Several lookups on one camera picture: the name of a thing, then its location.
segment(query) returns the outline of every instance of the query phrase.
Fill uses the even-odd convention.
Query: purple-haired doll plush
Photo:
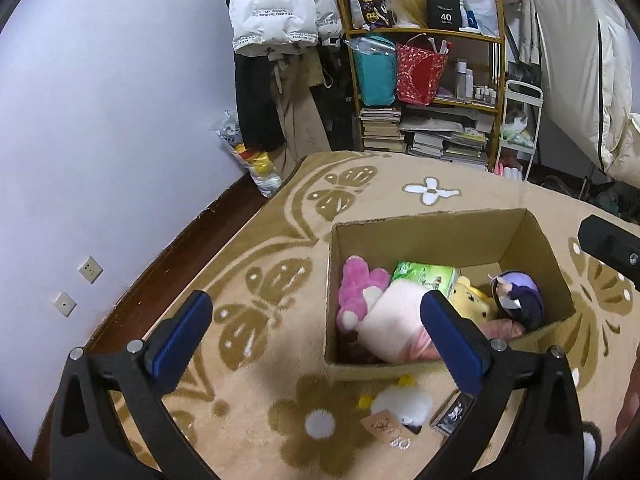
[[[527,332],[542,326],[545,308],[538,286],[530,276],[514,270],[504,272],[492,280],[491,291],[495,304]]]

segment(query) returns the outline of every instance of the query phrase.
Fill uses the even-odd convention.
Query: bookshelf
[[[494,128],[492,130],[491,138],[489,139],[489,148],[487,155],[489,158],[489,170],[494,168],[498,149],[500,147],[500,117],[503,115],[502,107],[504,106],[504,86],[505,86],[505,72],[506,72],[506,32],[504,23],[503,0],[495,0],[498,11],[498,27],[500,31],[499,38],[491,38],[489,36],[482,36],[480,34],[473,34],[471,32],[460,32],[455,30],[437,30],[433,28],[413,28],[413,27],[398,27],[398,28],[377,28],[372,31],[375,34],[381,34],[383,36],[389,36],[390,39],[398,38],[398,36],[408,37],[410,35],[416,35],[421,33],[428,33],[440,40],[450,39],[452,43],[458,41],[465,42],[479,42],[488,47],[488,59],[486,66],[486,74],[489,79],[490,88],[495,89],[498,92],[498,97],[495,107],[480,104],[478,102],[461,101],[455,98],[443,98],[436,97],[433,101],[433,105],[438,106],[453,106],[460,108],[469,108],[473,110],[479,110],[488,114],[496,116],[494,120]],[[357,38],[369,33],[368,30],[353,28],[353,22],[351,21],[351,13],[346,0],[338,0],[338,8],[340,9],[340,17],[345,28],[345,36],[348,40],[351,38]],[[359,117],[360,110],[362,109],[362,99],[360,97],[360,89],[358,87],[358,77],[356,75],[354,55],[353,51],[349,48],[349,62],[351,70],[351,80],[353,82],[353,95],[355,100],[356,114]],[[363,145],[363,127],[362,121],[358,118],[357,121],[358,132],[360,138],[359,148],[362,150]]]

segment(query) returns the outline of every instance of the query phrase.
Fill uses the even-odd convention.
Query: yellow bear plush
[[[470,319],[476,326],[481,326],[498,317],[498,309],[495,304],[488,301],[482,292],[473,288],[471,280],[465,276],[458,278],[449,301],[460,316]]]

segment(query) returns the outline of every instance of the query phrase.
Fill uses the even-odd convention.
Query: white bottle
[[[456,77],[456,97],[464,99],[466,96],[466,59],[458,60],[458,74]]]
[[[474,98],[474,71],[467,68],[466,69],[466,92],[465,97],[467,99]]]
[[[462,16],[462,28],[468,28],[469,18],[466,15],[465,4],[462,0],[460,0],[460,15]]]

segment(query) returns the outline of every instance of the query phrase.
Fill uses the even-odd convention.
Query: rug
[[[576,314],[542,346],[567,353],[584,420],[615,437],[640,341],[638,294],[586,255],[577,232],[588,204],[527,183],[405,155],[319,153],[207,264],[192,290],[214,301],[214,321],[178,389],[163,399],[189,442],[222,479],[412,480],[443,437],[422,430],[407,450],[367,433],[361,396],[393,381],[334,381],[322,353],[332,225],[425,212],[526,208],[538,220],[572,292]],[[444,366],[415,377],[438,406],[455,385]],[[518,408],[512,396],[481,465],[499,452]],[[116,408],[133,449],[154,466],[121,396]]]

